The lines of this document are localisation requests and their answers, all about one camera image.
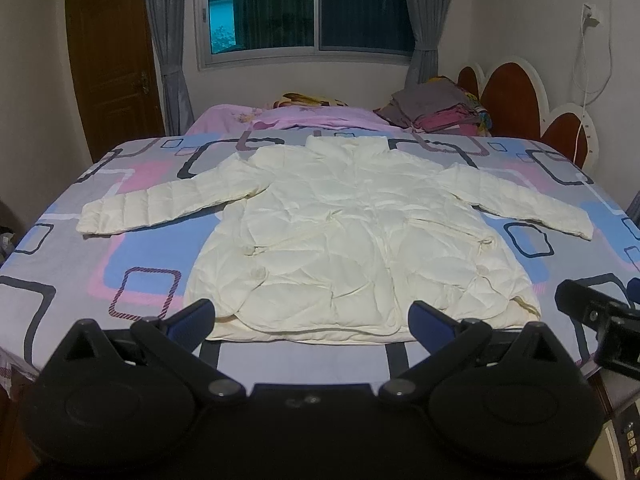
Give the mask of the white puffer jacket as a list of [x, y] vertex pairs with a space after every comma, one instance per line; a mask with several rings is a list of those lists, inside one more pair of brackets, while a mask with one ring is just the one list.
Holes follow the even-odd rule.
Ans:
[[226, 341], [406, 341], [416, 300], [455, 320], [520, 328], [540, 318], [540, 304], [484, 214], [593, 236], [575, 206], [382, 136], [311, 136], [234, 154], [192, 178], [88, 203], [77, 229], [114, 235], [209, 207], [219, 221], [183, 300], [211, 301], [210, 338]]

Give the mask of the stack of folded clothes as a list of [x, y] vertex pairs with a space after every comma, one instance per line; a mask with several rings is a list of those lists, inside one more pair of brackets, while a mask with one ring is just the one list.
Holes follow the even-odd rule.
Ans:
[[488, 136], [492, 126], [480, 101], [447, 77], [395, 92], [390, 102], [374, 112], [393, 126], [423, 133]]

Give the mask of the yellow patterned cloth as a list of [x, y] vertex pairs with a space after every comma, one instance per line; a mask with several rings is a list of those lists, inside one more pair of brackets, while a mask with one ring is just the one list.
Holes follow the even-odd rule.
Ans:
[[280, 107], [287, 106], [306, 106], [306, 107], [330, 107], [330, 106], [347, 106], [347, 103], [334, 100], [330, 98], [324, 98], [323, 96], [308, 96], [299, 92], [286, 92], [280, 96], [277, 101], [272, 103], [272, 108], [275, 110]]

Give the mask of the red white headboard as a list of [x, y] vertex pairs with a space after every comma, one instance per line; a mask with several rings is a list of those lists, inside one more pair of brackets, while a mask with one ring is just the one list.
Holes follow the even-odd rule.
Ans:
[[599, 139], [585, 107], [565, 103], [552, 108], [541, 76], [524, 58], [506, 58], [489, 72], [480, 64], [466, 64], [457, 85], [486, 108], [493, 136], [540, 141], [587, 174], [597, 165]]

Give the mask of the grey curtain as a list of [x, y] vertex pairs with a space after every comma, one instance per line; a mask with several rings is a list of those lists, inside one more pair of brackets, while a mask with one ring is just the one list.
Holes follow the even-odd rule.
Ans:
[[438, 74], [438, 46], [451, 0], [406, 0], [414, 38], [406, 87], [423, 84]]
[[185, 2], [186, 0], [145, 0], [160, 66], [168, 136], [182, 136], [194, 122], [190, 94], [183, 73]]

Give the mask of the right grey curtain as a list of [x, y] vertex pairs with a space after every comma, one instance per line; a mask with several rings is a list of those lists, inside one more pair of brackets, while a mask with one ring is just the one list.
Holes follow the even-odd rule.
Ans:
[[451, 0], [406, 0], [414, 38], [406, 87], [423, 84], [438, 74], [438, 46]]

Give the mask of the pink blanket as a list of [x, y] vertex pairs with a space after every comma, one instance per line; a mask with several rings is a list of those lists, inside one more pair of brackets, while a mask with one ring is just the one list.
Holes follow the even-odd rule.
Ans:
[[399, 128], [378, 117], [372, 110], [349, 106], [292, 105], [278, 108], [219, 104], [206, 112], [186, 130], [186, 136], [219, 133], [234, 136], [245, 131], [319, 128], [369, 131], [398, 131]]

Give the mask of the window with grey frame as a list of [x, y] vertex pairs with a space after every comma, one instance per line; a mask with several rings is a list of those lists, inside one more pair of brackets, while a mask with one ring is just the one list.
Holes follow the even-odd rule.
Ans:
[[193, 0], [198, 66], [408, 58], [406, 0]]

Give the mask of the brown wooden door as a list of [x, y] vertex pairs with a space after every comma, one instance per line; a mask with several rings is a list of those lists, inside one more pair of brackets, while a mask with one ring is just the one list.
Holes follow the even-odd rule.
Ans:
[[65, 0], [70, 71], [96, 162], [165, 133], [145, 0]]

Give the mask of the patterned grey pink bedsheet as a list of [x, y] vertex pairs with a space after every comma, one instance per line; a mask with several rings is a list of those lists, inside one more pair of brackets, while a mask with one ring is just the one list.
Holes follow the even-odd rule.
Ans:
[[[131, 141], [108, 152], [38, 219], [1, 269], [1, 383], [32, 377], [70, 326], [92, 318], [126, 328], [138, 318], [163, 318], [182, 305], [186, 279], [213, 231], [215, 211], [167, 226], [112, 237], [83, 238], [82, 206], [98, 198], [215, 167], [231, 154], [248, 156], [270, 144], [303, 144], [304, 130], [217, 133]], [[542, 318], [570, 355], [585, 363], [597, 341], [555, 307], [559, 282], [571, 278], [619, 300], [639, 274], [639, 230], [620, 206], [559, 152], [539, 142], [391, 133], [390, 146], [449, 166], [457, 162], [528, 186], [582, 208], [592, 240], [533, 223], [491, 218], [532, 279]], [[356, 384], [378, 386], [424, 357], [420, 344], [323, 347], [294, 342], [206, 342], [200, 356], [244, 386]]]

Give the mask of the left grey curtain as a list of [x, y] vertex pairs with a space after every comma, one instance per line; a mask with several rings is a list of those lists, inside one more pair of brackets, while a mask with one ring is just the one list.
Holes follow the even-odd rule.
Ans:
[[185, 2], [186, 0], [145, 0], [160, 66], [168, 136], [182, 136], [194, 122], [190, 94], [183, 73]]

